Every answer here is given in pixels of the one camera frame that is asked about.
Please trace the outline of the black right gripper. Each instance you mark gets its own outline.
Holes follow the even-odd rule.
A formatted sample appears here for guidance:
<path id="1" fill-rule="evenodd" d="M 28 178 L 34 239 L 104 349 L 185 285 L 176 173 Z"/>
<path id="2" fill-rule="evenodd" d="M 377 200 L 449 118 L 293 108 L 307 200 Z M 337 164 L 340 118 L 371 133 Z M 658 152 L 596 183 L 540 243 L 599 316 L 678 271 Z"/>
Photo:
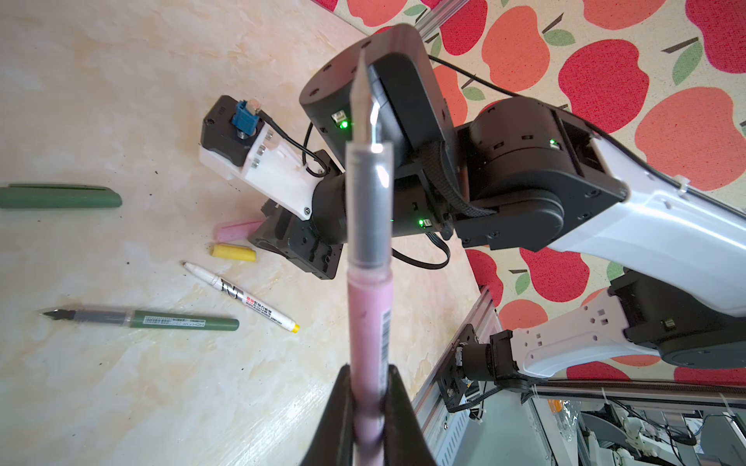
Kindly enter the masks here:
<path id="1" fill-rule="evenodd" d="M 316 187 L 307 221 L 267 201 L 262 207 L 265 220 L 249 236 L 250 244 L 321 280 L 334 279 L 347 242 L 345 194 L 345 175 L 333 169 Z"/>

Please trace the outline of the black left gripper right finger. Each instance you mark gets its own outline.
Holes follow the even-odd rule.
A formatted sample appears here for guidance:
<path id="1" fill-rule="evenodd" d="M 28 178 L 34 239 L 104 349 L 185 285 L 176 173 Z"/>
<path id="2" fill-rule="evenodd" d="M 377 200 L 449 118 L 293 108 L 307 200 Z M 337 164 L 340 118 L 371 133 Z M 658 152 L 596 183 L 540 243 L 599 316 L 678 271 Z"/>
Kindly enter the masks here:
<path id="1" fill-rule="evenodd" d="M 384 420 L 386 466 L 436 466 L 400 372 L 394 365 L 389 366 Z"/>

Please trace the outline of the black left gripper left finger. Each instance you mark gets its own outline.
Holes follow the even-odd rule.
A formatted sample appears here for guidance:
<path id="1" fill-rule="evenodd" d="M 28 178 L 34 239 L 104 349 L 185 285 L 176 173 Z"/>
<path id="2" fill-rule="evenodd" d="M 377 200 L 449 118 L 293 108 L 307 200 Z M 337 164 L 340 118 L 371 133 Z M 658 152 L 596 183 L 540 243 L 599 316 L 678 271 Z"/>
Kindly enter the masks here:
<path id="1" fill-rule="evenodd" d="M 344 365 L 301 466 L 351 466 L 354 461 L 354 407 L 351 371 Z"/>

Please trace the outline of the pink pen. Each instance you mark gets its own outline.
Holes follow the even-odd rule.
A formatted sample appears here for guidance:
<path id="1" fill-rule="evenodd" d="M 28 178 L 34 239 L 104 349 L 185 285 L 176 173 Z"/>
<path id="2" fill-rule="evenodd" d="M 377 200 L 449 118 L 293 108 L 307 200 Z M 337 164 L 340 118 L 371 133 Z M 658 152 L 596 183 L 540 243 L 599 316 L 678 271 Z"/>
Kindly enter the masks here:
<path id="1" fill-rule="evenodd" d="M 353 137 L 346 145 L 350 376 L 357 465 L 381 465 L 392 312 L 394 149 L 381 130 L 382 105 L 361 54 L 350 104 Z"/>

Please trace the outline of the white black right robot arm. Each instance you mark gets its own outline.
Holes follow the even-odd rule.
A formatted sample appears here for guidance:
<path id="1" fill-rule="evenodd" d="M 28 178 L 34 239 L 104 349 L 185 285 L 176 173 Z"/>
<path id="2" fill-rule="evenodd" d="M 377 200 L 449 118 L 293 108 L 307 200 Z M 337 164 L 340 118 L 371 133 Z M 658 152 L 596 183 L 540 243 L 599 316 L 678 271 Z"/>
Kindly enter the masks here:
<path id="1" fill-rule="evenodd" d="M 398 25 L 328 62 L 300 103 L 343 164 L 364 120 L 364 72 L 394 146 L 396 236 L 457 236 L 466 248 L 584 252 L 626 273 L 578 310 L 480 343 L 462 340 L 453 378 L 547 379 L 573 366 L 654 353 L 682 373 L 745 367 L 745 217 L 654 170 L 578 116 L 509 94 L 456 125 L 418 31 Z"/>

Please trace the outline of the yellow pen cap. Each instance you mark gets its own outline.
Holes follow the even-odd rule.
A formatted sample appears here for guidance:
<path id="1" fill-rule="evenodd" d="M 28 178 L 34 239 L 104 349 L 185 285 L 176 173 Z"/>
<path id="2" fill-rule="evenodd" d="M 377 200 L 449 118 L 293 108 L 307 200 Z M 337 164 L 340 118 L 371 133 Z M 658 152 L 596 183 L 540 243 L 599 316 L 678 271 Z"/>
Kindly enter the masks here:
<path id="1" fill-rule="evenodd" d="M 228 260 L 255 262 L 256 252 L 251 248 L 231 244 L 215 244 L 211 256 Z"/>

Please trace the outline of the white pen yellow end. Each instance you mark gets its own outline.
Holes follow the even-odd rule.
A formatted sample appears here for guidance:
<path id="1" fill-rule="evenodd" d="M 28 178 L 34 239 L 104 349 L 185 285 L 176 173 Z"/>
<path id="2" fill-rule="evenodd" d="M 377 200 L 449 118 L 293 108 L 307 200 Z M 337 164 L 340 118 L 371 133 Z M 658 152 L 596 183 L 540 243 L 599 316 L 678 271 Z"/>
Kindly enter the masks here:
<path id="1" fill-rule="evenodd" d="M 223 294 L 228 295 L 232 299 L 240 302 L 243 306 L 254 311 L 255 313 L 271 320 L 275 324 L 279 325 L 285 330 L 297 334 L 300 331 L 300 325 L 296 323 L 292 318 L 285 314 L 277 311 L 268 304 L 260 301 L 256 297 L 250 295 L 248 291 L 241 289 L 238 285 L 227 281 L 227 279 L 216 275 L 207 269 L 200 267 L 191 262 L 183 261 L 182 266 L 189 271 L 194 277 L 200 279 L 200 281 L 207 283 L 213 289 L 221 291 Z"/>

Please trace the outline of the dark green pen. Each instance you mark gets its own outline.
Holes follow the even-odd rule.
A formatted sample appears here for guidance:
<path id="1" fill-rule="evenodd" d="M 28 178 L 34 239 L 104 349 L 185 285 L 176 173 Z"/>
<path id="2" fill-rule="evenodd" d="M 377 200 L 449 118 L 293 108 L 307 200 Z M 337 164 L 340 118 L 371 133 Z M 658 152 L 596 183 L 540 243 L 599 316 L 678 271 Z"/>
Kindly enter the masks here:
<path id="1" fill-rule="evenodd" d="M 55 309 L 42 312 L 51 320 L 118 325 L 128 328 L 236 331 L 239 320 L 221 316 L 193 316 L 153 311 L 85 311 Z"/>

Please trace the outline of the dark green pen cap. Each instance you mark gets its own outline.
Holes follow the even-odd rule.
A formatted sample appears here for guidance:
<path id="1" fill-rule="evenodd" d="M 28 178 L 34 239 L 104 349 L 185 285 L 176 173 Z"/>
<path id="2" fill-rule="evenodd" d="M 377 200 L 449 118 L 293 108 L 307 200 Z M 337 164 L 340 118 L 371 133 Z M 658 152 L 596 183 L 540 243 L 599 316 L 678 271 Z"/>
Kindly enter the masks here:
<path id="1" fill-rule="evenodd" d="M 6 210 L 114 209 L 120 206 L 120 194 L 105 186 L 8 184 L 1 188 L 1 208 Z"/>

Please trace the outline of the aluminium right rear corner post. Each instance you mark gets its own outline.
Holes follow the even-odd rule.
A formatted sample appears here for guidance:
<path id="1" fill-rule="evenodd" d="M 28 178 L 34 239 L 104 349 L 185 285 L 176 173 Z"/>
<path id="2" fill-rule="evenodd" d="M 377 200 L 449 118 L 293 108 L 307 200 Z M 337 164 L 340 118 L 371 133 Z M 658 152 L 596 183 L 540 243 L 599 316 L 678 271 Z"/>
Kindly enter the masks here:
<path id="1" fill-rule="evenodd" d="M 421 19 L 416 21 L 415 29 L 422 39 L 434 36 L 452 16 L 456 15 L 469 0 L 442 0 L 430 9 Z"/>

